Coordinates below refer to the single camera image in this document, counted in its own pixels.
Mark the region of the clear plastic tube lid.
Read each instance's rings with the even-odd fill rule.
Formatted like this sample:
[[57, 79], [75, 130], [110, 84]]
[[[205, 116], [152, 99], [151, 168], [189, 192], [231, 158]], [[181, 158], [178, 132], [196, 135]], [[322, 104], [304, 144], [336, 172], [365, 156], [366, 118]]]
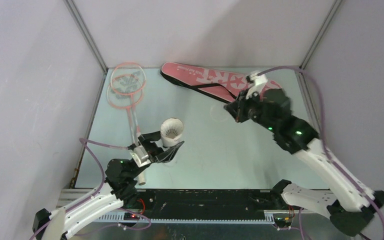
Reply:
[[224, 109], [223, 104], [214, 104], [211, 106], [209, 115], [213, 121], [219, 123], [224, 122], [231, 117], [230, 114]]

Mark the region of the white shuttlecock tube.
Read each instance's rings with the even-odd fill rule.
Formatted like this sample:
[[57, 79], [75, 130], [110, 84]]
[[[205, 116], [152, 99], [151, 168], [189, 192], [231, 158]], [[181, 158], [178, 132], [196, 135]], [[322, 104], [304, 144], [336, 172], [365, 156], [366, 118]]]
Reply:
[[160, 137], [163, 146], [169, 148], [180, 143], [184, 128], [184, 123], [180, 119], [166, 119], [160, 127]]

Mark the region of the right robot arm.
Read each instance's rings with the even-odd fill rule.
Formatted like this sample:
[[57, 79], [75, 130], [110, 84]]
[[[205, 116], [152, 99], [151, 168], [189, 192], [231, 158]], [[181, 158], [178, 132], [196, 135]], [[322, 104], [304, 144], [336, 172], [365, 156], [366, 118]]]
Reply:
[[292, 100], [281, 88], [263, 94], [243, 90], [224, 109], [238, 123], [251, 120], [272, 133], [284, 151], [300, 159], [327, 184], [329, 190], [307, 189], [289, 180], [273, 188], [271, 204], [304, 208], [326, 217], [343, 234], [362, 233], [384, 206], [384, 191], [372, 190], [352, 175], [324, 145], [319, 133], [305, 120], [295, 116]]

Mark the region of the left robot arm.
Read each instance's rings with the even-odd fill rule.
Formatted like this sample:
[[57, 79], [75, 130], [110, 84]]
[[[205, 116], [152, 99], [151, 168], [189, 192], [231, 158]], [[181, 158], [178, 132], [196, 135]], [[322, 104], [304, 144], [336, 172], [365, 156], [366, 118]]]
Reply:
[[99, 165], [101, 183], [71, 203], [52, 211], [43, 208], [34, 217], [32, 240], [68, 240], [103, 215], [136, 206], [139, 175], [151, 164], [171, 162], [184, 144], [180, 130], [142, 134], [127, 147], [131, 158], [114, 158], [106, 170]]

